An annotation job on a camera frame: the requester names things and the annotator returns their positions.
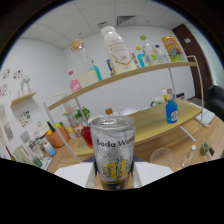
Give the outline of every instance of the pink bottle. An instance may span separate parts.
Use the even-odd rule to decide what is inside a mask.
[[[69,72],[69,75],[71,77],[70,87],[71,87],[72,92],[76,92],[76,91],[82,89],[82,87],[81,87],[81,85],[79,83],[79,80],[73,78],[72,74],[73,74],[73,71],[70,71]]]

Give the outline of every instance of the red bottle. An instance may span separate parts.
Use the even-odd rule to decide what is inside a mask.
[[[84,138],[86,144],[92,148],[93,147],[93,142],[92,142],[92,137],[91,137],[91,132],[90,132],[90,127],[89,126],[84,126],[81,131],[82,137]]]

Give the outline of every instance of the aluminum can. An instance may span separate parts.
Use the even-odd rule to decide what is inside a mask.
[[[98,117],[92,121],[91,136],[103,189],[125,189],[133,162],[134,119],[115,115]]]
[[[170,56],[171,62],[185,61],[181,48],[174,37],[165,36],[162,38],[162,41]]]

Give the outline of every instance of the ceiling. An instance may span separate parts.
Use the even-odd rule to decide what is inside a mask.
[[[117,17],[134,16],[117,25]],[[100,32],[98,24],[108,26],[157,26],[173,29],[188,22],[170,8],[151,0],[75,0],[42,16],[21,38],[32,38],[61,49],[71,41]]]

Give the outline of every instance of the black chair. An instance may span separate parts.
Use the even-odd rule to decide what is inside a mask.
[[[207,89],[205,107],[224,121],[224,89],[212,85]]]

